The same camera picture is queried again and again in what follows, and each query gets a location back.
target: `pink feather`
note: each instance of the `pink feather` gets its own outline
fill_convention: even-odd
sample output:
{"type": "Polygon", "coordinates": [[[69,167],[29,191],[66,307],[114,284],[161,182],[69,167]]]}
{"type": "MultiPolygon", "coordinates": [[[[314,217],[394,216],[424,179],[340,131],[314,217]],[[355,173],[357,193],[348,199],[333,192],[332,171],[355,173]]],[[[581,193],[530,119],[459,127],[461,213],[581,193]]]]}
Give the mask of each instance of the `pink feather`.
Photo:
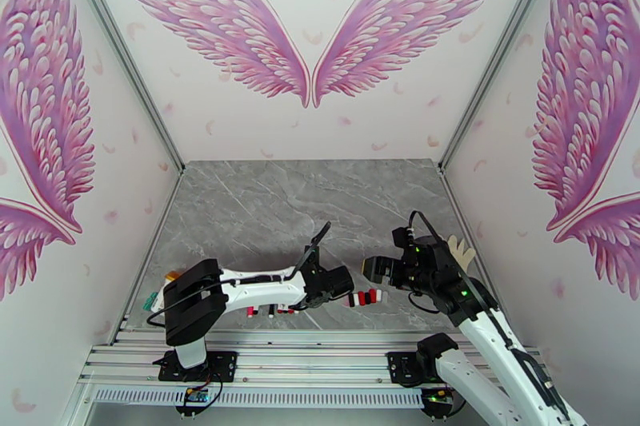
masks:
{"type": "Polygon", "coordinates": [[[154,18],[249,89],[309,104],[304,61],[267,0],[139,0],[154,18]]]}
{"type": "Polygon", "coordinates": [[[575,237],[589,245],[595,269],[633,300],[640,296],[640,192],[610,198],[576,216],[556,236],[575,237]]]}
{"type": "Polygon", "coordinates": [[[70,0],[9,0],[0,19],[2,132],[47,212],[81,232],[74,201],[91,189],[89,89],[70,0]]]}
{"type": "Polygon", "coordinates": [[[44,245],[53,241],[73,244],[74,239],[49,216],[19,201],[0,198],[0,300],[5,286],[12,293],[25,278],[33,280],[36,260],[44,245]]]}
{"type": "Polygon", "coordinates": [[[638,108],[640,26],[631,0],[552,0],[534,140],[536,186],[555,199],[547,229],[602,185],[638,108]]]}
{"type": "Polygon", "coordinates": [[[356,0],[312,77],[314,105],[329,92],[354,97],[436,44],[482,0],[356,0]]]}

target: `feather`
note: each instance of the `feather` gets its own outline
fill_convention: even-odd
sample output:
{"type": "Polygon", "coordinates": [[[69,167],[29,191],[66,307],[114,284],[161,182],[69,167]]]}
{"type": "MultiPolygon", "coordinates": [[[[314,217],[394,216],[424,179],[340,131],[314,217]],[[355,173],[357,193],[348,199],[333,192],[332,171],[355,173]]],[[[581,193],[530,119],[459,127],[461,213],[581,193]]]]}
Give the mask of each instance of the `feather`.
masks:
{"type": "Polygon", "coordinates": [[[34,279],[42,247],[53,241],[75,243],[63,226],[53,223],[42,211],[0,198],[0,300],[7,285],[12,293],[27,276],[34,279]]]}
{"type": "Polygon", "coordinates": [[[309,74],[267,0],[138,0],[192,50],[266,95],[309,104],[309,74]]]}
{"type": "Polygon", "coordinates": [[[312,77],[314,105],[329,92],[354,97],[436,44],[482,0],[356,0],[312,77]]]}
{"type": "Polygon", "coordinates": [[[640,296],[640,192],[610,198],[580,212],[554,241],[574,237],[589,245],[598,278],[604,273],[631,299],[640,296]]]}
{"type": "Polygon", "coordinates": [[[2,132],[31,192],[76,232],[91,189],[89,89],[70,0],[9,0],[0,18],[2,132]]]}
{"type": "Polygon", "coordinates": [[[633,5],[551,1],[537,113],[548,123],[533,141],[535,185],[555,199],[548,230],[593,199],[638,108],[640,25],[633,5]]]}

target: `tan glove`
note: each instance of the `tan glove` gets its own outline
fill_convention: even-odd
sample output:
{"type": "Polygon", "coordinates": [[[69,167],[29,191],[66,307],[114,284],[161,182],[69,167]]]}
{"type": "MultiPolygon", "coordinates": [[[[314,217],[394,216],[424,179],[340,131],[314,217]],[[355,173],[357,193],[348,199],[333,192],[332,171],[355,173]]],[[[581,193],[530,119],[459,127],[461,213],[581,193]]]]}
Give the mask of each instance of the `tan glove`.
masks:
{"type": "Polygon", "coordinates": [[[460,267],[466,273],[470,262],[475,257],[475,249],[473,247],[469,247],[465,250],[465,240],[462,239],[460,243],[458,243],[458,238],[455,235],[449,237],[449,240],[446,243],[449,245],[451,255],[455,257],[455,260],[458,261],[458,264],[460,264],[460,267]]]}

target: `white vent grille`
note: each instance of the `white vent grille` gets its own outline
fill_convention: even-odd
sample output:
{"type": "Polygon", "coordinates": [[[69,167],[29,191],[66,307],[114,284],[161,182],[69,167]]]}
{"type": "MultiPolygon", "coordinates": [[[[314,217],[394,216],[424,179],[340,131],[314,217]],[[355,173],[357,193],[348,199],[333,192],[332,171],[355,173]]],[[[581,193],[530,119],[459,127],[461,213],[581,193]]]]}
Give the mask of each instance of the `white vent grille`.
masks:
{"type": "MultiPolygon", "coordinates": [[[[185,386],[167,388],[100,385],[94,400],[117,404],[177,406],[182,405],[184,390],[185,386]]],[[[210,394],[214,396],[217,390],[218,386],[212,384],[210,394]]],[[[264,389],[243,388],[223,390],[217,405],[226,408],[413,409],[421,408],[422,400],[417,389],[283,389],[265,392],[264,389]]]]}

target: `gray marble surface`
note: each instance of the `gray marble surface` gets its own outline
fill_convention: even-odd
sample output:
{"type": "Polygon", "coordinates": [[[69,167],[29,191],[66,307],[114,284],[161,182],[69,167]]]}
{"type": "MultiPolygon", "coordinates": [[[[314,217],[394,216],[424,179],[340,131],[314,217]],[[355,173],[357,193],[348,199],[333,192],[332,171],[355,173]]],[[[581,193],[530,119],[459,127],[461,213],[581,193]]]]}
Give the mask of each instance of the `gray marble surface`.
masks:
{"type": "MultiPolygon", "coordinates": [[[[243,271],[292,265],[325,221],[333,226],[321,244],[321,265],[346,265],[356,290],[372,287],[360,274],[364,257],[399,257],[391,230],[421,209],[445,237],[462,235],[445,190],[429,160],[196,161],[170,210],[142,278],[127,327],[145,328],[146,298],[170,270],[215,257],[243,271]]],[[[451,329],[449,321],[413,308],[406,293],[388,287],[386,303],[350,309],[339,301],[297,315],[251,319],[244,310],[223,315],[215,328],[380,329],[426,332],[451,329]]],[[[428,298],[418,298],[430,307],[428,298]]]]}

